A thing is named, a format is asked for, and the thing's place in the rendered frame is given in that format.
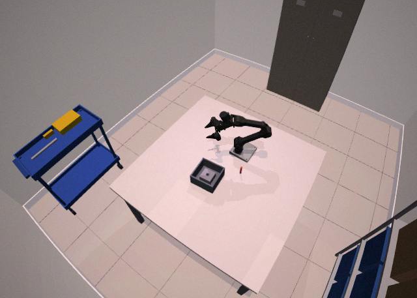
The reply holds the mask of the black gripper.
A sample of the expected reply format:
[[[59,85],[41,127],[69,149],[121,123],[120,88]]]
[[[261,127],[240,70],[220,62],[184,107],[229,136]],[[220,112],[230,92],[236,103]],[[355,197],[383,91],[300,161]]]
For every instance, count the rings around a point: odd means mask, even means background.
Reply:
[[[216,119],[216,118],[215,117],[211,117],[210,123],[207,126],[205,126],[205,128],[213,127],[212,126],[212,122],[211,122],[213,119]],[[207,136],[206,138],[212,138],[212,139],[216,139],[216,140],[220,141],[221,140],[221,136],[220,136],[220,134],[218,132],[220,132],[221,130],[225,130],[226,129],[223,121],[221,121],[221,124],[223,124],[221,126],[221,128],[217,129],[217,128],[214,127],[216,132],[213,133],[213,134],[211,134],[210,136]]]

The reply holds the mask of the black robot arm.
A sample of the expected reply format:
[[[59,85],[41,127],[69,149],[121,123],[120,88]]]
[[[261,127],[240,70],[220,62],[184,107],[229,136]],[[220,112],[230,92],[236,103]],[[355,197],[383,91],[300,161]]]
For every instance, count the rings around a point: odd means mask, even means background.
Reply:
[[[261,128],[259,132],[250,134],[246,137],[236,137],[234,139],[234,153],[241,155],[242,151],[244,150],[245,143],[251,142],[253,140],[259,139],[259,138],[269,138],[272,135],[271,127],[268,126],[268,124],[265,121],[256,121],[252,119],[247,119],[241,115],[235,115],[235,114],[229,114],[229,112],[222,111],[219,114],[220,118],[222,120],[213,119],[212,126],[219,129],[223,124],[221,124],[221,121],[223,121],[226,128],[229,128],[231,126],[234,127],[243,127],[243,126],[249,126],[249,127],[255,127],[255,128]],[[233,122],[234,118],[234,122]]]

